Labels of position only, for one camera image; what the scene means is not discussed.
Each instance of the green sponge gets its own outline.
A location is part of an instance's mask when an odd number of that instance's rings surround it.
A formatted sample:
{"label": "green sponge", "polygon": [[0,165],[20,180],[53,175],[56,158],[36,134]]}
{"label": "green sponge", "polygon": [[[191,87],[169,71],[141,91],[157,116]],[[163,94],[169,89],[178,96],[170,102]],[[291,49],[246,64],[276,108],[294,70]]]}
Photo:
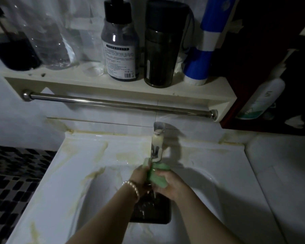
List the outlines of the green sponge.
{"label": "green sponge", "polygon": [[[145,158],[145,161],[143,162],[143,166],[148,166],[149,160],[151,159]],[[154,169],[170,170],[170,167],[167,164],[163,164],[163,163],[152,163],[150,170],[147,172],[147,180],[155,183],[159,187],[162,188],[167,187],[168,183],[165,177],[156,175]]]}

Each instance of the sink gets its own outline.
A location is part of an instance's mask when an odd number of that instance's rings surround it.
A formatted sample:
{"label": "sink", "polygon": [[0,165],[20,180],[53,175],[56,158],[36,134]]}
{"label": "sink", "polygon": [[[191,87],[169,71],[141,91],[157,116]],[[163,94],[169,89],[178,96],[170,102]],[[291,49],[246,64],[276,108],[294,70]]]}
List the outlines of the sink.
{"label": "sink", "polygon": [[[79,213],[74,219],[73,233],[86,224],[112,198],[122,182],[129,179],[134,168],[131,165],[100,168],[88,183],[85,197],[78,206]],[[172,170],[179,174],[212,213],[223,221],[212,177],[198,168],[174,167]],[[129,223],[123,243],[189,243],[179,209],[174,202],[171,203],[171,212],[171,221],[166,225]]]}

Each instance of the white bottle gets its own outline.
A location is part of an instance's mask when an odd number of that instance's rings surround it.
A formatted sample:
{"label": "white bottle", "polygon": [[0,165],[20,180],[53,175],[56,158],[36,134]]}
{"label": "white bottle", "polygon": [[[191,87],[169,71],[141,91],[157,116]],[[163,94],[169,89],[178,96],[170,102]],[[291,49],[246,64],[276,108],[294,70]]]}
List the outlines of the white bottle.
{"label": "white bottle", "polygon": [[251,120],[262,115],[281,95],[285,89],[285,82],[275,78],[261,84],[241,111],[237,119]]}

